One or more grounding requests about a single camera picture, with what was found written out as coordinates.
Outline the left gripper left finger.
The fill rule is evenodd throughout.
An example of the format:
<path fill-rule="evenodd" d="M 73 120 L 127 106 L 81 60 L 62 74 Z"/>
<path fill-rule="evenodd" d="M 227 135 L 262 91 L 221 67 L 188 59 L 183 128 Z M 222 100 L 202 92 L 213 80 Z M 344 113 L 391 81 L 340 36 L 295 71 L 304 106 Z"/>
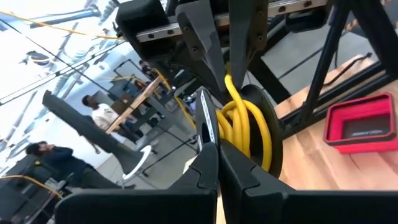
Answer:
<path fill-rule="evenodd" d="M 159 190 L 83 190 L 55 210 L 55 224 L 215 224 L 218 149 L 208 142 L 187 171 Z"/>

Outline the wooden work table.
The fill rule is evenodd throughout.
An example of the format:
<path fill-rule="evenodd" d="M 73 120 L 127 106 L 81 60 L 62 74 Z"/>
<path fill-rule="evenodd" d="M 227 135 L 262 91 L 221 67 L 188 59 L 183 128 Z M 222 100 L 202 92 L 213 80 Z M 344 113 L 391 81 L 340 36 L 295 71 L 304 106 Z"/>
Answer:
<path fill-rule="evenodd" d="M 106 134 L 112 133 L 136 108 L 139 107 L 148 97 L 155 92 L 155 89 L 159 86 L 162 81 L 161 77 L 157 77 L 154 81 L 148 84 L 143 91 L 138 94 L 137 97 L 132 101 L 130 105 L 114 120 L 113 124 L 106 130 Z"/>

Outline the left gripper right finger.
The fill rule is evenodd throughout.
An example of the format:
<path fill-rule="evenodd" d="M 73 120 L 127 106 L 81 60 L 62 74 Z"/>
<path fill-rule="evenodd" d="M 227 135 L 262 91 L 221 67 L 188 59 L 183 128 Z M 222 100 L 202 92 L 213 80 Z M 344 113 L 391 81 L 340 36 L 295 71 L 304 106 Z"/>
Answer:
<path fill-rule="evenodd" d="M 219 180 L 227 224 L 398 224 L 398 191 L 295 190 L 278 179 L 282 146 L 263 170 L 227 140 Z"/>

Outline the black screen cabinet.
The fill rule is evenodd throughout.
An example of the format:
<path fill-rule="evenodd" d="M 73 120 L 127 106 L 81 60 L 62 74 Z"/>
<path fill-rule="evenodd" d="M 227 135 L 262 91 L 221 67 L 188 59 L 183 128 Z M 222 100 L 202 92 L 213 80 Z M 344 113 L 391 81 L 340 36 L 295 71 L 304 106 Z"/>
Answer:
<path fill-rule="evenodd" d="M 25 156 L 0 176 L 0 224 L 49 224 L 66 180 L 35 156 Z"/>

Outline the black metal table frame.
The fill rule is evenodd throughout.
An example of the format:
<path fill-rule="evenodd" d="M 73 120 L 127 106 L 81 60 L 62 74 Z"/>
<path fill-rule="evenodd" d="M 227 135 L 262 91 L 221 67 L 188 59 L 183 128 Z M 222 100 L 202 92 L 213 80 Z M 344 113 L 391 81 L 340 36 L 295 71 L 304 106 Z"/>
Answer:
<path fill-rule="evenodd" d="M 379 61 L 322 93 L 332 58 L 350 13 L 366 34 Z M 273 117 L 269 129 L 273 139 L 284 140 L 326 118 L 333 103 L 365 96 L 398 80 L 398 35 L 380 0 L 333 0 L 331 27 L 302 106 L 281 119 Z"/>

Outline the person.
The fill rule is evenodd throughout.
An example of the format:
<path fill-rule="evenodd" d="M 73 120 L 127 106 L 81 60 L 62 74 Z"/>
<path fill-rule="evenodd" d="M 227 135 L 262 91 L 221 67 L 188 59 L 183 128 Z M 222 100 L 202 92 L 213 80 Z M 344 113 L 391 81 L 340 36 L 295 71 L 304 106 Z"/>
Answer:
<path fill-rule="evenodd" d="M 92 109 L 91 117 L 94 123 L 103 131 L 107 131 L 109 127 L 118 119 L 119 115 L 109 105 L 98 103 L 97 100 L 90 95 L 82 98 L 82 103 Z"/>
<path fill-rule="evenodd" d="M 26 154 L 40 158 L 62 177 L 72 175 L 70 185 L 81 189 L 121 189 L 122 187 L 100 174 L 91 164 L 73 155 L 73 149 L 46 141 L 29 144 Z"/>
<path fill-rule="evenodd" d="M 141 66 L 142 72 L 147 75 L 151 80 L 157 78 L 156 71 L 146 61 L 140 60 L 139 65 Z"/>

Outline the red grey portable drive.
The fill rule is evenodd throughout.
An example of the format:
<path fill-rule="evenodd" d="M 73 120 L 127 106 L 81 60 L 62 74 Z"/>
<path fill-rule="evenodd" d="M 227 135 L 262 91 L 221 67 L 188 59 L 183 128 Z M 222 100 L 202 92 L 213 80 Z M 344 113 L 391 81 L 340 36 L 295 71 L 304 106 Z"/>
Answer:
<path fill-rule="evenodd" d="M 342 154 L 398 150 L 398 127 L 390 93 L 332 105 L 323 140 Z"/>

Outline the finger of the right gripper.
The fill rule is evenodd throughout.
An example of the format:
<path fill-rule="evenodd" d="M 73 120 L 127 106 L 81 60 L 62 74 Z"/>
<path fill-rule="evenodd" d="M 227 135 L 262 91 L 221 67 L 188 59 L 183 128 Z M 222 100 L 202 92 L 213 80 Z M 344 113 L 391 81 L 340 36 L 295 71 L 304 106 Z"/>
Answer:
<path fill-rule="evenodd" d="M 212 94 L 223 96 L 224 60 L 210 0 L 181 0 L 175 15 L 192 58 L 184 65 Z"/>
<path fill-rule="evenodd" d="M 267 42 L 269 0 L 229 0 L 229 62 L 236 88 L 256 52 Z"/>

